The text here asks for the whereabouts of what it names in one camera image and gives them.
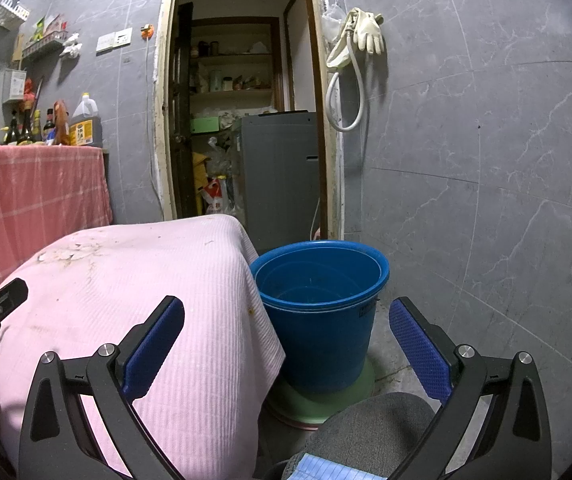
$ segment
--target blue gripper pad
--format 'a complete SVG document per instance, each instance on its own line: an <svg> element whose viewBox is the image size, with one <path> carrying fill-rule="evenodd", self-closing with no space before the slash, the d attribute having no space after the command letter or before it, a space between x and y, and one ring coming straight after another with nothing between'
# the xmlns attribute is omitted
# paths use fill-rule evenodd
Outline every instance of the blue gripper pad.
<svg viewBox="0 0 572 480"><path fill-rule="evenodd" d="M438 349L400 300L390 304L388 321L426 394L445 404L452 391L450 369Z"/></svg>
<svg viewBox="0 0 572 480"><path fill-rule="evenodd" d="M184 306L174 298L124 367L122 393L128 402L148 393L183 326Z"/></svg>

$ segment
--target blue plastic bucket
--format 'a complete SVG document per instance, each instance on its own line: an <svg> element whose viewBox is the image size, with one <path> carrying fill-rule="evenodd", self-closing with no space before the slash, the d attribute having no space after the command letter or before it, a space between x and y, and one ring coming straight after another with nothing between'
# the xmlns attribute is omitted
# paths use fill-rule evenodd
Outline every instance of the blue plastic bucket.
<svg viewBox="0 0 572 480"><path fill-rule="evenodd" d="M386 256L354 242L300 242L263 254L251 271L286 352L286 381L314 394L354 383L388 281Z"/></svg>

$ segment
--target light switch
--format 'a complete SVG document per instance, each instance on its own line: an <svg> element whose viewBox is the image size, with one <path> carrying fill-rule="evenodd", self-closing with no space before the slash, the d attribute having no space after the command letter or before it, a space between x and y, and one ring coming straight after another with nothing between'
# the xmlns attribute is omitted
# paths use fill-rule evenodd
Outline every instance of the light switch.
<svg viewBox="0 0 572 480"><path fill-rule="evenodd" d="M104 36L100 36L97 40L96 52L103 52L105 50L111 50L115 46L115 33L111 32Z"/></svg>
<svg viewBox="0 0 572 480"><path fill-rule="evenodd" d="M130 38L132 37L132 27L125 28L115 33L115 47L124 46L130 44Z"/></svg>

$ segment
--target pink cloth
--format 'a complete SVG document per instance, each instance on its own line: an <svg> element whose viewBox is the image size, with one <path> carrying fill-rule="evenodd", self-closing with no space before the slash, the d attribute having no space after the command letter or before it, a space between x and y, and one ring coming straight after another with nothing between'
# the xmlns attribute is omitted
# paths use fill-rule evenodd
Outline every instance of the pink cloth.
<svg viewBox="0 0 572 480"><path fill-rule="evenodd" d="M172 295L184 328L134 406L187 480L251 478L259 411L284 360L250 273L255 258L237 220L211 215L77 232L13 272L6 281L22 278L29 295L0 330L1 439L12 462L39 357L118 343ZM105 457L125 472L87 400Z"/></svg>
<svg viewBox="0 0 572 480"><path fill-rule="evenodd" d="M102 150L0 146L0 282L55 240L111 221Z"/></svg>

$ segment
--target light blue cloth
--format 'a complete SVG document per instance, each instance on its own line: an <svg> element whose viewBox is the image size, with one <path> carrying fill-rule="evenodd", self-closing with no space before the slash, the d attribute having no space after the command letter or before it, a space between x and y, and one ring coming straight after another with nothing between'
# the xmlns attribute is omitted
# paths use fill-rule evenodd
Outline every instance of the light blue cloth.
<svg viewBox="0 0 572 480"><path fill-rule="evenodd" d="M381 476L330 462L325 458L304 454L288 480L386 480Z"/></svg>

